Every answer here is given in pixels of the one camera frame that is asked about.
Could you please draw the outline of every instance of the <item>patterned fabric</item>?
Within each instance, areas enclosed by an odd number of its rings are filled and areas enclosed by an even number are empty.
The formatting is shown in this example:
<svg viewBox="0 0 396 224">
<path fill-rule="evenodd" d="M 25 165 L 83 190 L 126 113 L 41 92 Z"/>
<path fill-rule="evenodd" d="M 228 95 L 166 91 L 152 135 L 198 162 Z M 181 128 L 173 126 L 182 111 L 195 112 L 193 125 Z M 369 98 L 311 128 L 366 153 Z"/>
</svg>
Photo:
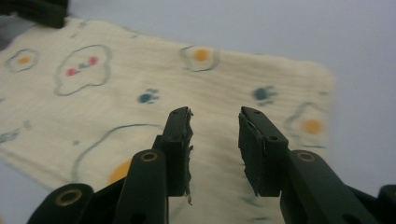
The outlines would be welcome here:
<svg viewBox="0 0 396 224">
<path fill-rule="evenodd" d="M 0 158 L 56 189 L 99 190 L 188 106 L 191 196 L 172 223 L 283 222 L 256 198 L 237 145 L 242 105 L 269 117 L 290 149 L 325 157 L 333 79 L 322 65 L 175 43 L 101 21 L 36 26 L 0 52 Z"/>
</svg>

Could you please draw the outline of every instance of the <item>white table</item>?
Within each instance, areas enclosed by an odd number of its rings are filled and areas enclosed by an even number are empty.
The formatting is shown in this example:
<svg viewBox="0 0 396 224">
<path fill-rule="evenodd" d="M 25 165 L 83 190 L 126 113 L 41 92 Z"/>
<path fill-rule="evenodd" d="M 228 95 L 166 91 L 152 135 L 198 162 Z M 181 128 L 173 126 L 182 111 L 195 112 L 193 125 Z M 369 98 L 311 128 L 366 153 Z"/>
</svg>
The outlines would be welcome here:
<svg viewBox="0 0 396 224">
<path fill-rule="evenodd" d="M 69 11 L 173 41 L 326 65 L 337 78 L 331 167 L 372 195 L 396 184 L 396 1 L 75 0 Z M 0 25 L 2 48 L 32 23 Z M 0 162 L 6 223 L 26 222 L 48 193 Z"/>
</svg>

